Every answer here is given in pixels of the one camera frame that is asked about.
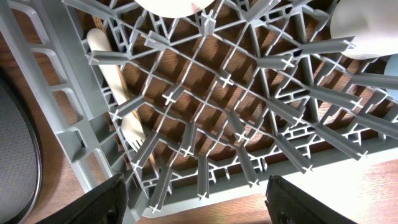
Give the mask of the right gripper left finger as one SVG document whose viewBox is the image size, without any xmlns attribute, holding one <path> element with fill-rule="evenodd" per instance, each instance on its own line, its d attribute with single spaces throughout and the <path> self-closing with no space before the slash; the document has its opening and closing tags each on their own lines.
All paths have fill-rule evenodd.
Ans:
<svg viewBox="0 0 398 224">
<path fill-rule="evenodd" d="M 128 195 L 122 173 L 117 173 L 39 224 L 122 223 Z"/>
</svg>

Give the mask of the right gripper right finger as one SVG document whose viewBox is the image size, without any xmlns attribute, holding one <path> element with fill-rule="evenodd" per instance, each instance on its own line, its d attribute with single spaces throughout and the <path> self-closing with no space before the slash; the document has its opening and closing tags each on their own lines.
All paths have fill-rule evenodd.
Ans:
<svg viewBox="0 0 398 224">
<path fill-rule="evenodd" d="M 269 177 L 265 205 L 272 223 L 353 223 L 279 175 Z"/>
</svg>

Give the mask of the blue cup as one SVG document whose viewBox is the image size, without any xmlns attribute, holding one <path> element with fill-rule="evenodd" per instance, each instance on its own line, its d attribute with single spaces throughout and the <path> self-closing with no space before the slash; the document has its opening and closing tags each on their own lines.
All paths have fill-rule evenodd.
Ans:
<svg viewBox="0 0 398 224">
<path fill-rule="evenodd" d="M 398 55 L 391 55 L 389 60 L 386 63 L 386 67 L 384 69 L 384 74 L 385 75 L 390 75 L 390 76 L 397 76 L 397 71 L 398 71 Z M 387 89 L 386 90 L 388 94 L 397 101 L 398 98 L 398 91 L 397 90 L 391 90 Z"/>
</svg>

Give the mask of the cream cup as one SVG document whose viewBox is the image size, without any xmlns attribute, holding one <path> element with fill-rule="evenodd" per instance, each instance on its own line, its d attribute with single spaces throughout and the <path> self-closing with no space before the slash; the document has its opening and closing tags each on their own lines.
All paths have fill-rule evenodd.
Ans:
<svg viewBox="0 0 398 224">
<path fill-rule="evenodd" d="M 340 0 L 330 24 L 333 39 L 353 37 L 343 55 L 364 60 L 397 53 L 397 0 Z"/>
</svg>

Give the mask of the pink saucer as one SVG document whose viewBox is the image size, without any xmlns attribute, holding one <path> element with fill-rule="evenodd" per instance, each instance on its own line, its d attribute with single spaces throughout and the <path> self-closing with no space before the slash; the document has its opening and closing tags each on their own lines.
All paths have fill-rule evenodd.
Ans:
<svg viewBox="0 0 398 224">
<path fill-rule="evenodd" d="M 215 0 L 135 0 L 147 11 L 167 18 L 191 16 L 205 9 Z"/>
</svg>

